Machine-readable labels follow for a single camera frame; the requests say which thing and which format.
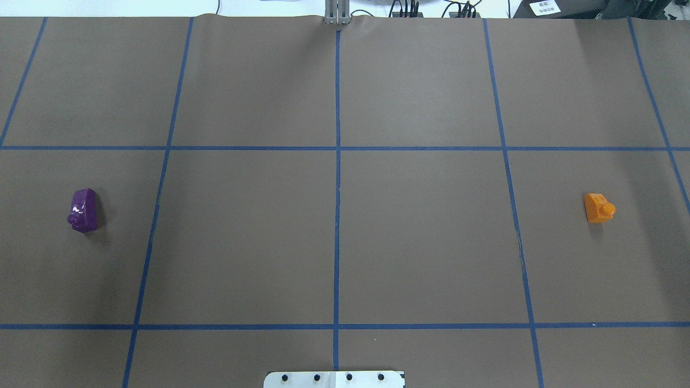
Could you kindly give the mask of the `orange trapezoid block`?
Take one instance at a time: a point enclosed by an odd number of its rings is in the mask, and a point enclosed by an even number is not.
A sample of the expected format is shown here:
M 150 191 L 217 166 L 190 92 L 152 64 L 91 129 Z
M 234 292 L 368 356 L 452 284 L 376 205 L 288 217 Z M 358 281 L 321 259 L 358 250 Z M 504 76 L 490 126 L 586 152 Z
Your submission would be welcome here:
M 617 209 L 606 197 L 597 192 L 588 192 L 583 198 L 586 220 L 590 224 L 602 224 L 613 219 Z

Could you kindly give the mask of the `white pedestal base plate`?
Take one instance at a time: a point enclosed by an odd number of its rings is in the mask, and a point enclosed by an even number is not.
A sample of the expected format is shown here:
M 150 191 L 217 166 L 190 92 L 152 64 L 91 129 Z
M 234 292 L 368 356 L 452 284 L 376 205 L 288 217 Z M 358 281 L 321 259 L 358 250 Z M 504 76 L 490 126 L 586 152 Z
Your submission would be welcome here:
M 405 387 L 403 371 L 284 371 L 267 374 L 264 387 Z

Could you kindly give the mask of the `purple trapezoid block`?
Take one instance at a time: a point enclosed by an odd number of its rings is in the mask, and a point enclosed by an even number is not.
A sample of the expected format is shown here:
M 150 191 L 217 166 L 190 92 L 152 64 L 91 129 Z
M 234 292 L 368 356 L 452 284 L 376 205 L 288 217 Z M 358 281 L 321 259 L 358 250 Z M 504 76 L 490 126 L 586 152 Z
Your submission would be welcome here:
M 74 192 L 67 223 L 72 230 L 83 234 L 97 230 L 96 192 L 93 189 Z

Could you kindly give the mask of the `aluminium frame post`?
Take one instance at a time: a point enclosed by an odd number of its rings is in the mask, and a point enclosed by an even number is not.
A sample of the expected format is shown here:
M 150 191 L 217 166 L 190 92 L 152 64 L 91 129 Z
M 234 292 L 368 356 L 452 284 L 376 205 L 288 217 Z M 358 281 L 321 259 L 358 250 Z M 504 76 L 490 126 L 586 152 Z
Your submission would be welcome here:
M 350 0 L 325 0 L 326 25 L 350 24 Z

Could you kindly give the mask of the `brown paper table mat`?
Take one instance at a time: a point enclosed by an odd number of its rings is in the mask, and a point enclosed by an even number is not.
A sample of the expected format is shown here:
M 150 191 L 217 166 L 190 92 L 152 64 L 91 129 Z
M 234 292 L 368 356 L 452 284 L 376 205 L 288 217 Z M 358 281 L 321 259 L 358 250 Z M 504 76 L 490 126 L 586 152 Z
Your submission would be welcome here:
M 2 387 L 357 369 L 688 387 L 686 20 L 2 18 Z

